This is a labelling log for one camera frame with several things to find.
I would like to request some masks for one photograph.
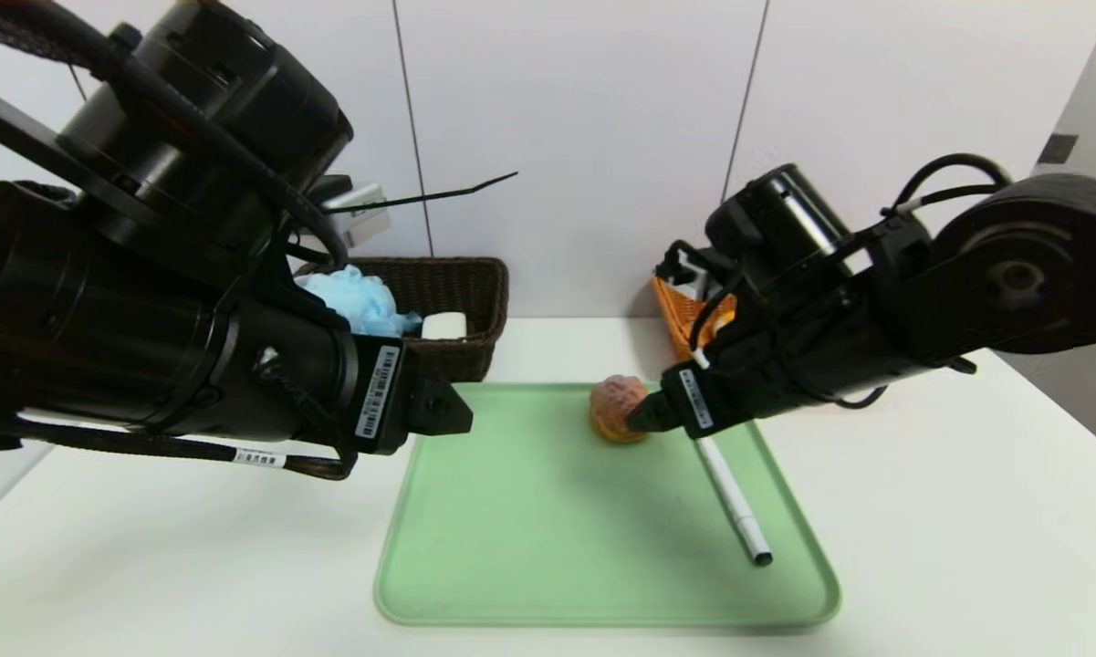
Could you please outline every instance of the orange basket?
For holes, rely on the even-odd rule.
[[[701,308],[706,307],[706,303],[682,295],[681,292],[665,285],[657,275],[652,275],[649,282],[652,284],[652,294],[658,297],[658,303],[661,305],[665,325],[669,326],[669,339],[673,341],[673,352],[677,354],[678,361],[688,361],[694,358],[689,353],[689,329],[697,319],[697,313],[701,313]],[[698,344],[706,344],[713,339],[713,329],[718,326],[718,320],[723,316],[733,315],[735,305],[734,295],[722,299],[722,304],[715,308],[709,321],[703,326]]]

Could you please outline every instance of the pen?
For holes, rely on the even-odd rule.
[[[760,529],[760,521],[755,519],[755,512],[751,511],[751,505],[743,497],[743,491],[739,489],[739,483],[734,480],[734,475],[730,473],[730,466],[718,449],[718,443],[713,438],[697,438],[694,441],[701,461],[706,462],[706,468],[710,471],[710,478],[718,494],[722,495],[722,501],[727,503],[731,520],[739,533],[743,536],[746,548],[751,551],[751,558],[756,565],[765,566],[774,562],[770,554],[770,546],[767,545],[763,530]]]

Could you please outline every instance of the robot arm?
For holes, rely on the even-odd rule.
[[[994,179],[912,199],[933,171],[973,166]],[[990,193],[935,238],[912,211]],[[887,384],[938,366],[972,374],[982,348],[1049,353],[1096,342],[1096,180],[1041,175],[1009,183],[973,155],[948,155],[914,177],[871,228],[848,233],[794,166],[749,183],[711,214],[713,248],[670,249],[672,285],[705,271],[735,319],[663,374],[630,428],[684,427],[692,438],[803,406],[864,408]],[[871,267],[844,259],[865,250]],[[678,254],[684,251],[683,262]],[[875,388],[861,403],[845,395]]]
[[[81,190],[0,182],[0,449],[37,438],[342,479],[410,432],[471,428],[404,341],[349,332],[293,283],[297,228],[330,251],[302,254],[347,262],[317,203],[347,189],[322,174],[352,126],[258,25],[178,3],[145,36],[106,37],[54,2],[0,2],[0,41],[105,82],[60,134],[0,100],[0,143]],[[294,438],[338,458],[186,433]]]

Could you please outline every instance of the blue cloth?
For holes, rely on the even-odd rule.
[[[418,313],[398,315],[393,295],[381,279],[361,275],[351,264],[332,274],[300,275],[297,285],[319,296],[324,305],[346,318],[354,333],[396,338],[422,325]]]

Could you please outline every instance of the white sticker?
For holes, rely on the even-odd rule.
[[[264,452],[264,450],[243,449],[242,446],[236,448],[236,457],[231,458],[233,463],[247,463],[247,465],[259,465],[260,467],[284,467],[287,461],[288,456],[284,453]]]
[[[368,380],[368,392],[365,392],[365,404],[361,407],[355,435],[377,435],[377,424],[381,419],[381,411],[385,411],[385,398],[390,394],[390,383],[393,382],[393,371],[397,370],[400,354],[401,349],[398,348],[381,348],[377,352],[377,366],[374,366],[374,375]]]
[[[697,387],[697,378],[694,378],[694,372],[682,370],[677,375],[682,377],[682,387],[685,387],[685,396],[689,398],[689,406],[694,407],[694,417],[697,417],[697,426],[703,429],[713,427],[710,408],[706,406],[706,399],[701,398],[701,388]]]

